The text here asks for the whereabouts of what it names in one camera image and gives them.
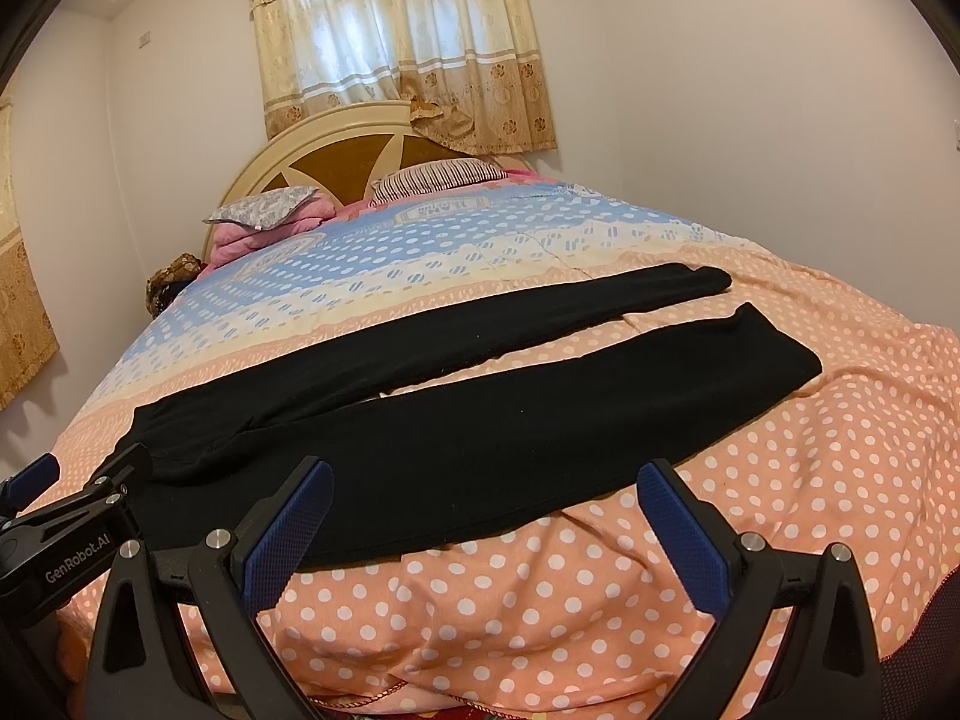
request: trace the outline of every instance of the curtain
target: curtain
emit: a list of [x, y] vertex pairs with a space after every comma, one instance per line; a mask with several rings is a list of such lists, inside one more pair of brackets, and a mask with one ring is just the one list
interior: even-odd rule
[[59, 349], [16, 218], [11, 175], [9, 98], [0, 98], [0, 409]]
[[527, 0], [251, 0], [267, 132], [339, 105], [410, 100], [469, 154], [555, 148]]

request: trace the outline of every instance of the striped pillow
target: striped pillow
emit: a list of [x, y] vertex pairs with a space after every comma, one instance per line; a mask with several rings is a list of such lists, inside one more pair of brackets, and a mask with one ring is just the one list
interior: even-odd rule
[[432, 191], [455, 189], [501, 178], [507, 178], [507, 173], [482, 159], [466, 157], [424, 162], [421, 165], [405, 167], [377, 181], [373, 185], [373, 200], [370, 204], [371, 207], [386, 205], [402, 197], [430, 194]]

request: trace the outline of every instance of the polka dot bedsheet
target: polka dot bedsheet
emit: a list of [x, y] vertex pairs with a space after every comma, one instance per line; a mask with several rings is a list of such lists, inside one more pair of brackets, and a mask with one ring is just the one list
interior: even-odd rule
[[[813, 349], [824, 373], [680, 475], [734, 528], [776, 547], [848, 543], [889, 656], [960, 563], [957, 337], [750, 242], [570, 184], [512, 179], [396, 203], [192, 285], [59, 438], [64, 475], [45, 501], [78, 490], [133, 409], [170, 392], [435, 306], [663, 262], [718, 266], [733, 286], [424, 386], [587, 354], [754, 303]], [[88, 629], [103, 585], [68, 609]], [[229, 691], [197, 610], [182, 611], [208, 683]], [[755, 701], [786, 619], [772, 617], [729, 717]], [[370, 715], [480, 704], [522, 718], [611, 720], [648, 716], [712, 620], [693, 610], [626, 488], [481, 541], [296, 575], [259, 624], [304, 691], [330, 707]]]

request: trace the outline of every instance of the wooden headboard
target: wooden headboard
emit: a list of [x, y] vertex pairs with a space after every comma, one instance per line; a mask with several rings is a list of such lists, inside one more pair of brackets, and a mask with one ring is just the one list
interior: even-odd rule
[[[374, 181], [402, 167], [462, 157], [421, 138], [410, 127], [405, 100], [357, 103], [325, 111], [277, 135], [244, 168], [220, 203], [288, 186], [319, 186], [340, 205], [369, 199]], [[529, 169], [520, 157], [496, 157], [502, 167]], [[211, 233], [203, 243], [210, 255]]]

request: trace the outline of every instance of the blue polka dot pattern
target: blue polka dot pattern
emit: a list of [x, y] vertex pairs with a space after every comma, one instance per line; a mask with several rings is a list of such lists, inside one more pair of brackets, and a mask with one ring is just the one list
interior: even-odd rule
[[189, 361], [212, 344], [338, 304], [448, 277], [499, 278], [517, 265], [576, 266], [591, 248], [645, 242], [739, 242], [672, 215], [575, 184], [450, 191], [327, 223], [214, 271], [174, 301], [128, 348], [88, 406]]

